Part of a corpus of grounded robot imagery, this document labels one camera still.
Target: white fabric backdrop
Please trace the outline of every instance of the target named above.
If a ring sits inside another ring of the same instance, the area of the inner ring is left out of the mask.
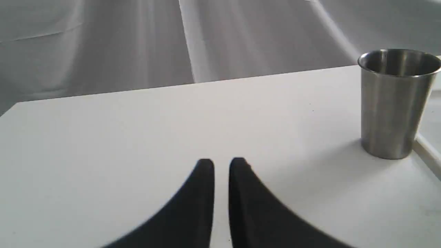
[[[435,0],[2,0],[0,98],[344,66],[382,47],[438,55],[440,27]]]

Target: cup rim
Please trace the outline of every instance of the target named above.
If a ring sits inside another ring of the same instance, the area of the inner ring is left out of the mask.
[[[392,75],[392,74],[386,74],[386,73],[380,73],[380,72],[377,72],[377,71],[373,71],[373,70],[367,68],[366,66],[361,65],[361,62],[360,62],[361,59],[364,58],[364,57],[366,57],[366,56],[368,56],[368,55],[371,54],[371,53],[375,53],[375,52],[384,52],[384,51],[393,51],[393,50],[398,50],[398,51],[411,51],[411,52],[417,52],[417,53],[421,53],[421,54],[428,55],[428,56],[430,56],[430,57],[432,57],[432,58],[438,60],[440,66],[438,67],[437,70],[435,70],[435,71],[433,71],[433,72],[430,72],[430,73],[426,73],[426,74],[420,74],[420,75]],[[377,75],[385,75],[385,76],[391,76],[391,77],[397,77],[397,78],[419,78],[419,77],[424,77],[424,76],[428,76],[428,75],[437,74],[438,72],[441,71],[441,60],[440,60],[437,56],[435,56],[435,55],[433,55],[433,54],[430,54],[430,53],[426,53],[426,52],[418,51],[418,50],[413,50],[413,49],[402,49],[402,48],[388,48],[388,49],[377,49],[377,50],[369,51],[369,52],[367,52],[367,53],[362,54],[362,55],[357,59],[357,64],[358,64],[359,67],[361,67],[362,69],[364,69],[364,70],[366,70],[366,71],[369,71],[369,72],[372,72],[372,73],[374,73],[374,74],[377,74]]]

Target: metal cup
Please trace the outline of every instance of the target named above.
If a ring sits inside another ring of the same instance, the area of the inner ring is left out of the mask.
[[[415,50],[382,49],[363,54],[358,64],[363,148],[379,158],[408,156],[441,60]]]

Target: stainless steel cup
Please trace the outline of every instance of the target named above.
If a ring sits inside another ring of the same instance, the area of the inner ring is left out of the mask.
[[[441,60],[415,50],[382,49],[363,54],[358,64],[363,148],[379,158],[408,156]]]

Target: white tabletop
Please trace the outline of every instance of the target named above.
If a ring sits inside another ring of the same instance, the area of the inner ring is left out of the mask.
[[[228,166],[357,247],[440,247],[441,182],[359,145],[357,66],[23,102],[0,117],[0,247],[97,247],[216,169],[211,247],[230,247]]]

